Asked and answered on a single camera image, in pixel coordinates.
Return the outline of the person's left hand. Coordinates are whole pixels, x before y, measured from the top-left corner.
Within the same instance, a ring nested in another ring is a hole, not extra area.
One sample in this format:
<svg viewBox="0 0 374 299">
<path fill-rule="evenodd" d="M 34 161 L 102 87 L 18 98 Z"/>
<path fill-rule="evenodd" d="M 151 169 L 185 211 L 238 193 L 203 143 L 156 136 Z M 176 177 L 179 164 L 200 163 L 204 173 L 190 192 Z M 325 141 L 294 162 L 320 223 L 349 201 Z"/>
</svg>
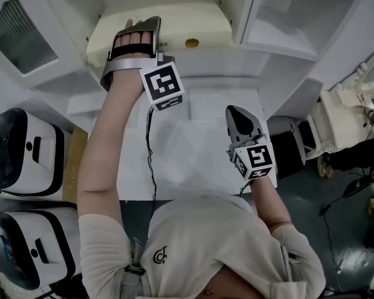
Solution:
<svg viewBox="0 0 374 299">
<path fill-rule="evenodd" d="M 117 37 L 115 41 L 115 47 L 121 47 L 129 44 L 151 44 L 152 37 L 151 32 L 132 32 L 130 34 L 123 34 Z"/>
</svg>

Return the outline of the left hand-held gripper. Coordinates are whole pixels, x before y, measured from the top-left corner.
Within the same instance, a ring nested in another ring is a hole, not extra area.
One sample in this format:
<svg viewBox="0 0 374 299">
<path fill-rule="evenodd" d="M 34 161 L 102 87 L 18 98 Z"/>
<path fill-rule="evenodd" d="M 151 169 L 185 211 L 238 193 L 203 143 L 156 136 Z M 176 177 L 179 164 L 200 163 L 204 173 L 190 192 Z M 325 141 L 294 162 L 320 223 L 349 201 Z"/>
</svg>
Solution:
<svg viewBox="0 0 374 299">
<path fill-rule="evenodd" d="M 163 111 L 183 103 L 185 90 L 176 69 L 175 58 L 159 50 L 161 17 L 153 16 L 118 32 L 114 41 L 126 34 L 150 33 L 149 44 L 128 44 L 116 46 L 108 52 L 101 86 L 109 90 L 113 74 L 121 70 L 138 70 L 150 105 L 156 111 Z"/>
</svg>

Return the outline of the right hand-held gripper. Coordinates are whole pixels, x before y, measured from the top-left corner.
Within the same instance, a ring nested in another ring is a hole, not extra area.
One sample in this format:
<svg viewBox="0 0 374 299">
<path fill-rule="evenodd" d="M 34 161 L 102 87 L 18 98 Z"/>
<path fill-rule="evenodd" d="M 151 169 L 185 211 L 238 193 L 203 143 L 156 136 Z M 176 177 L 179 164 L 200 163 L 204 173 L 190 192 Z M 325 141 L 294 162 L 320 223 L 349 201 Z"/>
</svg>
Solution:
<svg viewBox="0 0 374 299">
<path fill-rule="evenodd" d="M 227 150 L 230 162 L 245 180 L 269 175 L 274 168 L 271 143 L 262 130 L 261 121 L 247 110 L 229 105 L 225 112 L 231 144 Z"/>
</svg>

